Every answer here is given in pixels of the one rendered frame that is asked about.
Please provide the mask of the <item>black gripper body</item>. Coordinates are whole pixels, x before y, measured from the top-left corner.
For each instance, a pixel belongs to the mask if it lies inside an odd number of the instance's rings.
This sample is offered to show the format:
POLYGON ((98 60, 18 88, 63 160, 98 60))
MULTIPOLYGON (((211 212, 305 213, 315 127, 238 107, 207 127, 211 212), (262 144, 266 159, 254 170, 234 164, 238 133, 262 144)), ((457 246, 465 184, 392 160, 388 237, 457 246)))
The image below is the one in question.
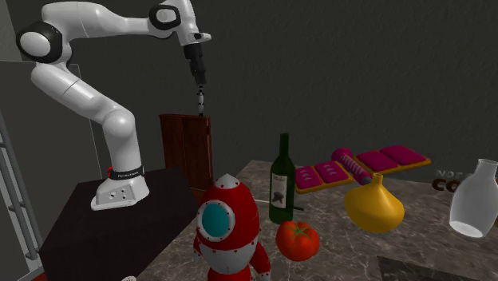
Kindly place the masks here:
POLYGON ((183 47, 184 56, 189 62, 191 74, 197 85, 205 85, 205 64, 203 61, 203 52, 200 43, 193 43, 183 47))

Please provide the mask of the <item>brown wooden cabinet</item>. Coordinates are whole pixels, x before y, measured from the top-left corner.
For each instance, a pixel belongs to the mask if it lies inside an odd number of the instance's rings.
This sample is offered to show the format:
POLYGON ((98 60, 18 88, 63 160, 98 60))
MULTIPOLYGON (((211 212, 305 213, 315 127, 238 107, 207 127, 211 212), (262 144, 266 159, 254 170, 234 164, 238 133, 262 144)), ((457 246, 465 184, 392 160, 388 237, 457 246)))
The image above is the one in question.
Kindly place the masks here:
POLYGON ((213 183, 211 119, 181 114, 161 114, 159 118, 165 166, 182 169, 200 204, 213 183))

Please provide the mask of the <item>thin white black pen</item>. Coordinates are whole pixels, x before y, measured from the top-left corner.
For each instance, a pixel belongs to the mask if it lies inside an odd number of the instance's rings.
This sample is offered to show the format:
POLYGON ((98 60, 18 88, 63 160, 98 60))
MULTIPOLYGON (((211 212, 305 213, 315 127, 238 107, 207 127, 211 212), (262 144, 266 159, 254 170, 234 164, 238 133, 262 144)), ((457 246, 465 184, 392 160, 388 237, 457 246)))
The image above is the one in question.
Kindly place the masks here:
MULTIPOLYGON (((273 203, 271 203, 270 201, 268 200, 257 200, 257 199, 254 199, 254 201, 256 203, 261 203, 261 204, 269 204, 270 206, 273 206, 274 208, 278 208, 276 205, 274 205, 273 203)), ((298 207, 298 206, 293 206, 292 209, 294 210, 298 210, 298 211, 301 211, 303 212, 304 211, 304 208, 301 208, 301 207, 298 207)))

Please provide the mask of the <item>green wine bottle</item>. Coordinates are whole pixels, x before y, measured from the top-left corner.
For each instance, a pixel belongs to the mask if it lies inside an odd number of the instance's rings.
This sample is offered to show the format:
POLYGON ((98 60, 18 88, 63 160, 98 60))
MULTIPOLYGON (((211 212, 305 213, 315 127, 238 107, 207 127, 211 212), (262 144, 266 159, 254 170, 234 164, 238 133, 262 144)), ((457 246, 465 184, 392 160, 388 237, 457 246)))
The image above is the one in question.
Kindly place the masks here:
POLYGON ((275 224, 293 220, 295 166, 289 157, 289 134, 281 133, 279 155, 271 166, 269 218, 275 224))

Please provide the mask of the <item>red white rocket toy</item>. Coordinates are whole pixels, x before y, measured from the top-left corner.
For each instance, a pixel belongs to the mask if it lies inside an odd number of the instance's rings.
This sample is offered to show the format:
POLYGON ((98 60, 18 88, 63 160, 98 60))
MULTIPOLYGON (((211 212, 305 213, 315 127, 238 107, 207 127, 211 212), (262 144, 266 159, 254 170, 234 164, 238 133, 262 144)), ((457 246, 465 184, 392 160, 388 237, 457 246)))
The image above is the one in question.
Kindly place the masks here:
POLYGON ((259 242, 259 210, 249 188, 230 174, 204 193, 196 216, 194 259, 209 265, 207 281, 252 281, 255 270, 271 281, 271 264, 259 242))

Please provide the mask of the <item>dark robot stand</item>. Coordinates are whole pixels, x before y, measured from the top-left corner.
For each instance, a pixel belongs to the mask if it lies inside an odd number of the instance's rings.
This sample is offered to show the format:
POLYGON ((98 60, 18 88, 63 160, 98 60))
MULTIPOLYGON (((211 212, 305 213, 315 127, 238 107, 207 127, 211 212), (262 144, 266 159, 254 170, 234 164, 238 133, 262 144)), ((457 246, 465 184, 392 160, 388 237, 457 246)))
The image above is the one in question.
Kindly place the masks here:
POLYGON ((146 172, 149 195, 94 211, 99 181, 79 183, 39 251, 48 281, 122 281, 138 276, 196 217, 180 168, 146 172))

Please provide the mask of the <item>red tomato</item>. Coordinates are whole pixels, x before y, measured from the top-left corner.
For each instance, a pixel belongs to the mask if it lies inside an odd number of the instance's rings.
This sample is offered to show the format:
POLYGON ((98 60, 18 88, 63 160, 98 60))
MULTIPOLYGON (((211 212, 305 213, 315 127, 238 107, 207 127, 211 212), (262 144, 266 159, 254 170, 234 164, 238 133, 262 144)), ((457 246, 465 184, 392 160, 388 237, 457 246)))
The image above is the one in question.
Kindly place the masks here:
POLYGON ((279 251, 289 260, 305 261, 319 249, 318 233, 307 223, 281 223, 275 237, 279 251))

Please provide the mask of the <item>magenta orange satellite toy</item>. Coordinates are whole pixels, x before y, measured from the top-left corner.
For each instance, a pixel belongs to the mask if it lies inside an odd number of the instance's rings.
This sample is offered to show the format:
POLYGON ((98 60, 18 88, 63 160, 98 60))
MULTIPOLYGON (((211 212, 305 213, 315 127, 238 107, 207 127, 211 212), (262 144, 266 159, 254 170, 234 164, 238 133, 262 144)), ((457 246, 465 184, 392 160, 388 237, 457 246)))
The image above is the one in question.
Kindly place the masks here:
POLYGON ((382 175, 419 168, 431 160, 403 145, 393 145, 380 150, 354 156, 347 148, 336 149, 329 161, 304 166, 295 170, 295 191, 299 194, 337 187, 356 181, 366 185, 374 173, 382 175))

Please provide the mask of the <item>yellow bulbous vase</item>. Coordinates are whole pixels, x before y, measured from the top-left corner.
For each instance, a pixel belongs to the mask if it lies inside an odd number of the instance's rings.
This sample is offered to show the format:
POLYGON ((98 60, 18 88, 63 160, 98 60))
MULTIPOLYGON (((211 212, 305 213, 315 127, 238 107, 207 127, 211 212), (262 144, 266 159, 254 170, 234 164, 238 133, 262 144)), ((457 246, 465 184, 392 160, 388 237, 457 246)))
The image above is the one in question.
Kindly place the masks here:
POLYGON ((369 184, 349 190, 344 197, 344 206, 359 228, 372 233, 393 230, 405 215, 402 202, 384 187, 380 173, 374 173, 369 184))

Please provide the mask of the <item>brown white letter sign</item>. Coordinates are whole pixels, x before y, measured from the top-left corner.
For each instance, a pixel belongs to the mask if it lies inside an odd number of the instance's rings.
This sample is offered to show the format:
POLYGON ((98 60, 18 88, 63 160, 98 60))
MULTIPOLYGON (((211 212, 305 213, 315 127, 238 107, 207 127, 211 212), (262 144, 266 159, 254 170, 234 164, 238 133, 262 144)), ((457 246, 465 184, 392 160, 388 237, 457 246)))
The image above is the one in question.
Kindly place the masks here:
POLYGON ((432 187, 437 191, 455 192, 457 187, 471 175, 472 173, 437 170, 436 178, 432 181, 432 187))

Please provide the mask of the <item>white vase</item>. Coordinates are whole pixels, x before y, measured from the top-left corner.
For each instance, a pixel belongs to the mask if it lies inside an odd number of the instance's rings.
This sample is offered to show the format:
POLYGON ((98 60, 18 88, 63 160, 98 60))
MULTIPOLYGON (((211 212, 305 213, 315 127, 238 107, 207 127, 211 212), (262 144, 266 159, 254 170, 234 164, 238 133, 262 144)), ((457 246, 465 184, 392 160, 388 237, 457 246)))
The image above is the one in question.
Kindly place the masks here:
POLYGON ((484 238, 498 217, 498 162, 479 159, 475 172, 454 192, 449 225, 460 234, 484 238))

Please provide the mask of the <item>grey metal frame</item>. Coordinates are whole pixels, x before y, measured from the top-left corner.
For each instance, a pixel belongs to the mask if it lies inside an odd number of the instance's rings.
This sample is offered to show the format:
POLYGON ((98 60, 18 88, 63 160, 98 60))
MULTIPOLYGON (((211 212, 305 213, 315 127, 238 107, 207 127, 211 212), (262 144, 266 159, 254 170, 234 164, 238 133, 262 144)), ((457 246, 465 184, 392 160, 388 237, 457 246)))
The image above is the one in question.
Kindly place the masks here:
POLYGON ((0 111, 0 175, 2 195, 30 272, 42 269, 39 247, 43 238, 14 153, 6 122, 0 111))

